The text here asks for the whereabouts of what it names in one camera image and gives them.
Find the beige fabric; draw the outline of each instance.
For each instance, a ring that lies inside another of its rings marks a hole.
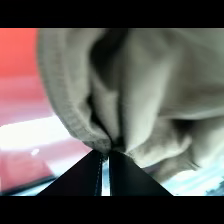
[[[40,29],[38,63],[72,136],[141,167],[166,159],[160,181],[223,151],[223,29]]]

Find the gray cloth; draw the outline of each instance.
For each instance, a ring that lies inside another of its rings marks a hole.
[[[38,65],[72,136],[140,167],[163,161],[159,181],[223,151],[223,29],[39,29]]]

